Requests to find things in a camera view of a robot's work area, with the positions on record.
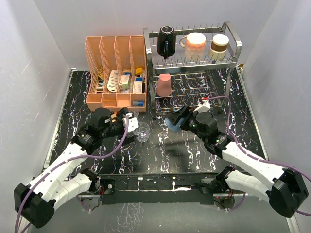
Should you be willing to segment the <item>pink plastic tumbler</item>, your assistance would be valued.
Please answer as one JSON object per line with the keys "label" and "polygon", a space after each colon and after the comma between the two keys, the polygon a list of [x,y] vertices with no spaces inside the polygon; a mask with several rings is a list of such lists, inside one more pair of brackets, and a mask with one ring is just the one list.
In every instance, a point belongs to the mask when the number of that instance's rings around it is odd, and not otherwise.
{"label": "pink plastic tumbler", "polygon": [[157,82],[156,93],[160,97],[167,97],[172,93],[171,75],[169,73],[160,74]]}

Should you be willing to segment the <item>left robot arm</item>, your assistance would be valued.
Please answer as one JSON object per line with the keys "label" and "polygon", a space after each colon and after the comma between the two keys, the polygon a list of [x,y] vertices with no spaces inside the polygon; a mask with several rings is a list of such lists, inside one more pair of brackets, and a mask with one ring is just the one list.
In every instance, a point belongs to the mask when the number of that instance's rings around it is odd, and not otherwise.
{"label": "left robot arm", "polygon": [[[138,128],[138,120],[128,108],[122,108],[115,118],[112,114],[107,108],[96,109],[48,168],[27,185],[20,183],[14,189],[16,233],[24,232],[20,228],[21,222],[41,228],[50,221],[57,208],[73,197],[101,190],[99,175],[87,168],[71,179],[69,175],[88,158],[101,160],[115,154],[128,135],[134,138],[132,132]],[[109,154],[93,155],[104,139],[115,136],[120,136],[121,140]]]}

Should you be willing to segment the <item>small orange ceramic mug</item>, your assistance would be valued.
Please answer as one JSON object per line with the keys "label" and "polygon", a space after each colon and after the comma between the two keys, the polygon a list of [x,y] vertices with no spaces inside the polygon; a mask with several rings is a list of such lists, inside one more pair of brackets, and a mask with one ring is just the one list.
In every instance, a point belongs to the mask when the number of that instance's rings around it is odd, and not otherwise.
{"label": "small orange ceramic mug", "polygon": [[116,116],[116,114],[112,114],[112,115],[111,115],[111,121],[112,121],[112,122],[117,121],[117,116]]}

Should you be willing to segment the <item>clear faceted glass cup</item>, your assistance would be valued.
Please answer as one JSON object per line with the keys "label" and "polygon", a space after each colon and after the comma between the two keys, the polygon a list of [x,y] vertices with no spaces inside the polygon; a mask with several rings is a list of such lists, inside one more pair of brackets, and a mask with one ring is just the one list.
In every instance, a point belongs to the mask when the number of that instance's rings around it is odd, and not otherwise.
{"label": "clear faceted glass cup", "polygon": [[132,115],[136,118],[139,119],[139,110],[135,106],[130,106],[129,111],[132,113]]}

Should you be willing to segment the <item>blue plastic tumbler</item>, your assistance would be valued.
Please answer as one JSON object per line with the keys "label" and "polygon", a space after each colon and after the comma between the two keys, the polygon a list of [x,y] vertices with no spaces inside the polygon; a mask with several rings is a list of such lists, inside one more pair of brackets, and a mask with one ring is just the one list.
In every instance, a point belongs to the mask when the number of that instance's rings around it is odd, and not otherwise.
{"label": "blue plastic tumbler", "polygon": [[173,124],[172,120],[170,120],[169,118],[165,118],[165,124],[172,132],[177,132],[180,130],[180,121],[178,121],[176,124]]}

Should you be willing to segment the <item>pink textured mug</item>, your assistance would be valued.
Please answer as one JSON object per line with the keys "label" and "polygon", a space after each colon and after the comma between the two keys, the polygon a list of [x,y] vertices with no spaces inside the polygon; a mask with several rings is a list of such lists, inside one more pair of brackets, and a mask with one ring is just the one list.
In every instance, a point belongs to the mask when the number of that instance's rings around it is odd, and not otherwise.
{"label": "pink textured mug", "polygon": [[193,32],[179,40],[179,45],[184,48],[184,55],[187,60],[197,61],[205,53],[207,39],[202,33]]}

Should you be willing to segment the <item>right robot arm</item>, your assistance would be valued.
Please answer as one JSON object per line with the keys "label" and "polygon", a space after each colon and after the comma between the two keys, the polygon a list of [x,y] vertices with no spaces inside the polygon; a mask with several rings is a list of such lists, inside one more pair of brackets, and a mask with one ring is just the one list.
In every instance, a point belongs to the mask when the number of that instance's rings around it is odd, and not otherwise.
{"label": "right robot arm", "polygon": [[193,109],[185,105],[167,114],[165,122],[172,131],[193,132],[211,154],[247,172],[225,168],[211,184],[216,190],[226,193],[233,189],[256,196],[285,218],[297,213],[309,196],[302,174],[296,168],[266,161],[243,148],[231,135],[218,129],[208,107]]}

